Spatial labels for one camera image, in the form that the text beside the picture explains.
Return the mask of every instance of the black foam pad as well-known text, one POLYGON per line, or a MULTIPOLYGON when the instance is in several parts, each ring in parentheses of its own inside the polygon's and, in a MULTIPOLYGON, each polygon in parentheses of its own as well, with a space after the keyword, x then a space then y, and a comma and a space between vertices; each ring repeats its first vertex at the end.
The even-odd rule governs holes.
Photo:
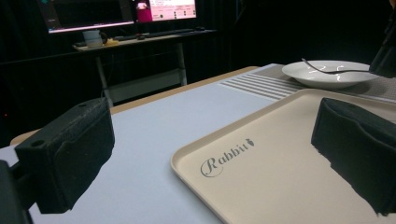
POLYGON ((396 212, 396 124, 323 98, 311 143, 376 213, 396 212))
POLYGON ((111 157, 115 138, 105 98, 79 104, 16 146, 43 214, 71 209, 111 157))

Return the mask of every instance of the monitor screen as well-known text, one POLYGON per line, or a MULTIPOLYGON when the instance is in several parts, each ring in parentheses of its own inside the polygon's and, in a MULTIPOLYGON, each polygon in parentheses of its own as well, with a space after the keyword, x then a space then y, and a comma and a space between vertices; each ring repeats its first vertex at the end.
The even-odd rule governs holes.
POLYGON ((133 24, 131 0, 36 0, 50 34, 133 24))
POLYGON ((134 0, 136 22, 196 18, 194 0, 134 0))
POLYGON ((36 0, 50 34, 196 18, 195 0, 36 0))

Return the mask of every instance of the metal utensil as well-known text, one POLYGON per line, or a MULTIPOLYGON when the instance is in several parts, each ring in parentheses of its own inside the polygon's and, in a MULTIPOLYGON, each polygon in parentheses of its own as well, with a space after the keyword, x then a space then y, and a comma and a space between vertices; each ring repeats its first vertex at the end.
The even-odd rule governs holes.
POLYGON ((305 62, 308 66, 310 66, 311 68, 324 73, 324 74, 329 74, 329 75, 335 75, 335 74, 340 74, 340 73, 346 73, 346 72, 366 72, 366 73, 370 73, 370 71, 368 70, 353 70, 353 69, 347 69, 347 70, 340 70, 340 71, 323 71, 320 69, 317 69, 314 65, 312 65, 311 63, 309 63, 306 59, 302 58, 303 62, 305 62))

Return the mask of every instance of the beige tray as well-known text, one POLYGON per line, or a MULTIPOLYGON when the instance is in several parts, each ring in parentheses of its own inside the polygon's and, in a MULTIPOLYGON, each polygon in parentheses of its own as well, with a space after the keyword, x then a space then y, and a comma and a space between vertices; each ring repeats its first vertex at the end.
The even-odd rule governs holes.
POLYGON ((179 149, 172 168, 226 223, 396 223, 396 214, 377 215, 310 144, 322 97, 396 122, 393 104, 298 91, 179 149))

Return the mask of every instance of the white plate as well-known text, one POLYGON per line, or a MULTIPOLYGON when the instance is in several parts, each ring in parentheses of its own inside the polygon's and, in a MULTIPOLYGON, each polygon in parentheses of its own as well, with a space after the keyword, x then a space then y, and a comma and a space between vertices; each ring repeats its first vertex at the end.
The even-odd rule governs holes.
MULTIPOLYGON (((341 71, 347 69, 369 70, 369 65, 364 63, 351 63, 342 61, 309 61, 313 66, 323 71, 341 71)), ((356 85, 363 81, 372 80, 378 76, 363 72, 348 72, 337 75, 321 73, 304 62, 290 63, 282 68, 287 76, 294 77, 306 86, 334 90, 356 85)))

